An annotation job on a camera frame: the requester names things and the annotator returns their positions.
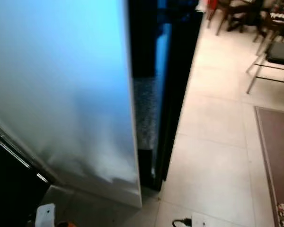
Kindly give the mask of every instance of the refrigerator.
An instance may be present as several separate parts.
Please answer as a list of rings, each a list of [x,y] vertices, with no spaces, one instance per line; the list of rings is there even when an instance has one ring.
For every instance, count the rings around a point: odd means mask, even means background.
[[[168,180],[197,4],[0,0],[0,141],[47,182],[141,207]]]

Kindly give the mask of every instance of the rug border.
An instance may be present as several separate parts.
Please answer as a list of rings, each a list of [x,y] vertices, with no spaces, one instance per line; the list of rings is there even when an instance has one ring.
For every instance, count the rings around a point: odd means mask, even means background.
[[[275,227],[279,227],[280,226],[279,225],[280,220],[279,220],[278,210],[277,210],[277,200],[276,200],[276,196],[275,196],[275,190],[273,188],[274,180],[273,180],[273,177],[272,177],[272,174],[271,174],[270,166],[268,164],[269,156],[267,154],[266,146],[264,144],[265,136],[263,134],[263,129],[262,129],[262,125],[261,125],[262,120],[261,120],[261,116],[259,114],[260,109],[265,109],[265,110],[270,110],[270,111],[275,111],[275,112],[282,112],[282,113],[284,113],[284,111],[278,111],[276,109],[265,108],[265,107],[254,105],[254,110],[255,110],[255,115],[256,115],[256,120],[257,120],[257,129],[258,129],[259,138],[260,138],[260,142],[261,142],[261,150],[262,150],[262,154],[263,154],[263,161],[264,161],[264,165],[265,165],[266,177],[267,177],[267,181],[268,181],[268,188],[269,188],[269,194],[270,194],[270,200],[271,200],[271,205],[272,205],[272,212],[273,212]]]

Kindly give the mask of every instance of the wooden chair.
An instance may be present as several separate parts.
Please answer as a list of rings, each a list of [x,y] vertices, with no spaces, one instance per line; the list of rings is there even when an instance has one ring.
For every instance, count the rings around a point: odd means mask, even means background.
[[[246,0],[210,0],[207,8],[207,27],[210,27],[211,20],[215,15],[217,9],[221,9],[223,12],[223,16],[216,32],[216,35],[219,35],[223,23],[228,18],[232,20],[234,18],[234,14],[247,12],[249,10],[249,7],[250,3]]]
[[[264,0],[253,0],[249,6],[246,13],[242,16],[240,22],[240,32],[243,32],[243,27],[256,26],[258,33],[261,34],[262,31],[262,17],[261,11],[263,7]]]

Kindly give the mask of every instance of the chair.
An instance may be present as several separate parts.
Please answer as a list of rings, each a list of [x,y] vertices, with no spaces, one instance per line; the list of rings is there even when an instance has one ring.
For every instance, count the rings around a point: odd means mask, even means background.
[[[261,49],[263,48],[264,44],[265,44],[265,40],[268,38],[269,32],[271,32],[271,38],[270,40],[272,40],[272,37],[274,37],[274,34],[276,32],[278,32],[280,29],[282,29],[282,27],[284,26],[284,21],[281,20],[273,20],[270,16],[270,13],[267,13],[266,18],[264,19],[263,25],[261,26],[262,28],[266,28],[266,31],[262,31],[257,33],[255,39],[253,40],[254,42],[257,40],[259,35],[262,35],[262,40],[261,43],[257,49],[256,55],[259,56]],[[278,33],[279,36],[282,37],[282,41],[284,40],[284,31],[281,33]]]
[[[215,15],[217,9],[221,9],[223,12],[223,16],[216,32],[216,35],[219,35],[223,23],[227,20],[229,16],[233,18],[234,14],[246,12],[248,8],[249,2],[244,0],[210,0],[207,7],[207,27],[210,27],[211,20]]]
[[[264,65],[265,61],[270,62],[270,63],[284,65],[284,43],[274,41],[275,38],[278,37],[282,32],[284,32],[284,26],[273,35],[271,42],[268,45],[268,47],[266,48],[266,50],[260,56],[258,56],[257,59],[251,64],[251,66],[246,70],[246,72],[249,73],[249,71],[253,68],[254,65],[258,66],[258,69],[257,69],[247,91],[246,91],[247,94],[249,94],[249,92],[252,89],[257,78],[258,79],[267,79],[267,80],[270,80],[270,81],[276,81],[276,82],[284,83],[283,80],[270,79],[270,78],[265,78],[265,77],[259,76],[259,73],[260,73],[262,67],[284,70],[284,68]],[[260,64],[258,64],[257,62],[262,57],[263,57],[263,59],[260,61]]]
[[[252,0],[248,5],[246,12],[241,17],[240,22],[235,25],[233,28],[240,26],[240,32],[243,32],[244,25],[247,26],[256,26],[257,32],[261,34],[262,31],[262,17],[261,11],[264,0]]]
[[[279,1],[275,2],[276,6],[272,6],[270,9],[267,9],[266,8],[266,16],[263,20],[263,23],[261,25],[262,28],[265,28],[266,31],[260,31],[258,30],[257,32],[257,35],[256,37],[254,38],[253,42],[255,42],[257,40],[257,38],[259,37],[259,35],[262,35],[262,40],[261,40],[261,43],[257,49],[257,53],[256,55],[259,55],[260,52],[261,52],[261,49],[265,43],[265,40],[266,38],[268,37],[268,34],[269,33],[272,33],[271,35],[271,40],[272,40],[272,37],[274,37],[274,34],[276,32],[278,32],[280,29],[284,28],[284,18],[282,17],[275,17],[275,18],[272,18],[272,14],[275,14],[276,13],[272,13],[272,11],[275,11],[275,8],[278,9],[279,12],[282,13],[282,15],[284,15],[284,0],[282,1],[282,4],[280,4]],[[282,40],[284,40],[284,30],[282,30],[282,32],[279,33],[279,36],[282,36]]]

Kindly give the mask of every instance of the metal chair leg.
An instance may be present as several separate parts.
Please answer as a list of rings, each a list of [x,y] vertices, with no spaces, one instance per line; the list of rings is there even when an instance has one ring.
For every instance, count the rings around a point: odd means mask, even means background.
[[[263,55],[264,55],[264,53],[261,54],[260,56],[258,56],[258,57],[255,59],[255,61],[251,64],[251,66],[249,66],[249,68],[246,70],[246,73],[249,73],[249,71],[252,69],[252,67],[254,66],[254,64],[256,64],[257,61],[258,61]]]
[[[264,61],[265,61],[265,58],[262,59],[260,65],[259,65],[259,68],[257,69],[257,71],[256,71],[256,73],[255,73],[255,75],[254,75],[254,77],[252,78],[252,81],[251,81],[251,83],[250,83],[250,85],[249,85],[249,87],[248,87],[248,89],[247,89],[247,91],[246,91],[247,94],[249,94],[249,92],[250,92],[252,86],[254,85],[254,83],[255,83],[255,81],[256,81],[256,78],[257,78],[258,74],[259,74],[260,71],[261,71],[262,64],[264,63]]]
[[[262,41],[261,41],[261,43],[260,43],[260,46],[259,46],[258,49],[257,49],[257,53],[256,53],[257,56],[260,55],[260,51],[261,51],[261,49],[262,49],[262,46],[263,46],[265,40],[266,40],[266,37],[263,37],[263,39],[262,39]]]

